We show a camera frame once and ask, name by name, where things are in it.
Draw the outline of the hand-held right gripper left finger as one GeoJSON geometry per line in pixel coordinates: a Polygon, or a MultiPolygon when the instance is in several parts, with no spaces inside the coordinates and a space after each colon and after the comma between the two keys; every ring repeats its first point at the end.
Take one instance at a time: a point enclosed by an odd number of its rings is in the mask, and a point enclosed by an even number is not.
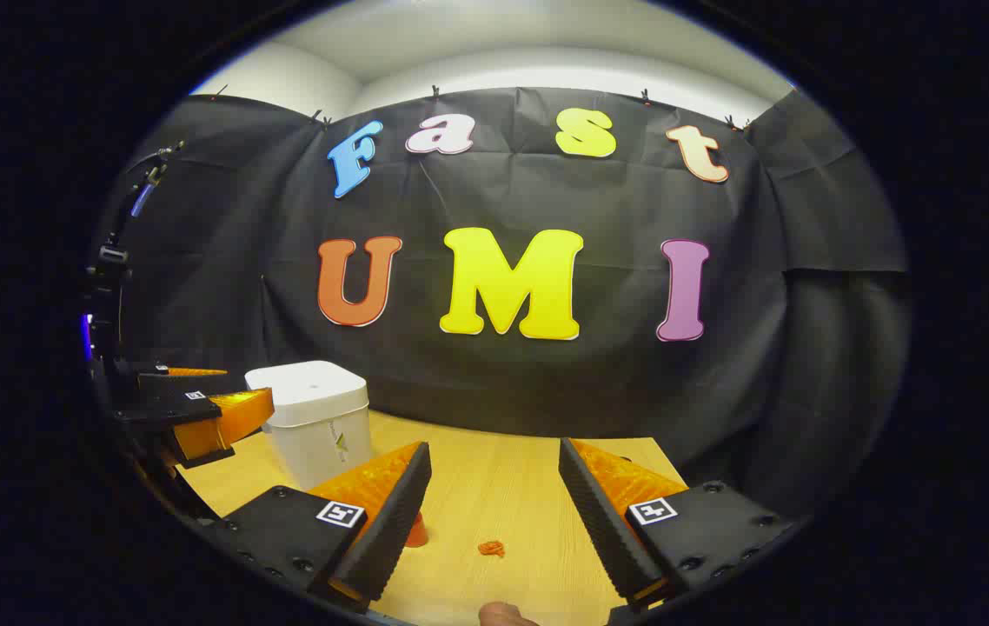
{"type": "Polygon", "coordinates": [[[217,519],[214,543],[276,585],[364,611],[398,566],[431,476],[428,443],[415,441],[311,491],[269,488],[217,519]]]}

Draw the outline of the wooden desktop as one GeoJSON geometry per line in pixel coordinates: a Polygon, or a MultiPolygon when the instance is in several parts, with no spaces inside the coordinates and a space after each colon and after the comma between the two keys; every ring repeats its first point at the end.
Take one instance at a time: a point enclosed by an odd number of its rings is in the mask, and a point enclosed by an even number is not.
{"type": "Polygon", "coordinates": [[[558,472],[554,437],[508,436],[371,411],[373,450],[423,441],[432,472],[426,546],[403,551],[372,609],[415,626],[478,626],[505,602],[539,626],[603,626],[622,600],[558,472]],[[479,543],[505,543],[505,558],[479,543]]]}

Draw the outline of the black tripod stand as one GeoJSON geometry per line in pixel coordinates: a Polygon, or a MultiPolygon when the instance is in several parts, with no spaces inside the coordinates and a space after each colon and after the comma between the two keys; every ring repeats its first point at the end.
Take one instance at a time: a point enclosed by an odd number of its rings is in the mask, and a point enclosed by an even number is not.
{"type": "Polygon", "coordinates": [[[157,148],[126,170],[126,174],[132,176],[132,182],[121,201],[112,207],[108,234],[95,246],[92,260],[85,267],[82,313],[93,316],[94,359],[103,356],[112,359],[120,349],[122,290],[130,271],[129,253],[122,246],[126,226],[141,215],[169,169],[169,163],[185,146],[184,140],[180,140],[157,148]]]}

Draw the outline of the white desktop garbage bin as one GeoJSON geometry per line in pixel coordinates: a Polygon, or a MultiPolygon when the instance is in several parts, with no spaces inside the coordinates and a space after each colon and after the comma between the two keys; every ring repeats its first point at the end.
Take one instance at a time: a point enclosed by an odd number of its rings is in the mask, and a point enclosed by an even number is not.
{"type": "Polygon", "coordinates": [[[315,360],[248,371],[245,382],[272,392],[275,411],[262,432],[297,487],[312,489],[372,459],[363,377],[315,360]]]}

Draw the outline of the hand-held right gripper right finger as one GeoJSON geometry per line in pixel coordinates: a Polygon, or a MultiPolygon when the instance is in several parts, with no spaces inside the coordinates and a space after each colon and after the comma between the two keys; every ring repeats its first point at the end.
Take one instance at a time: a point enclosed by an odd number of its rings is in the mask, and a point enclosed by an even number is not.
{"type": "Polygon", "coordinates": [[[627,609],[717,585],[795,529],[724,481],[688,486],[572,437],[561,439],[558,470],[627,609]]]}

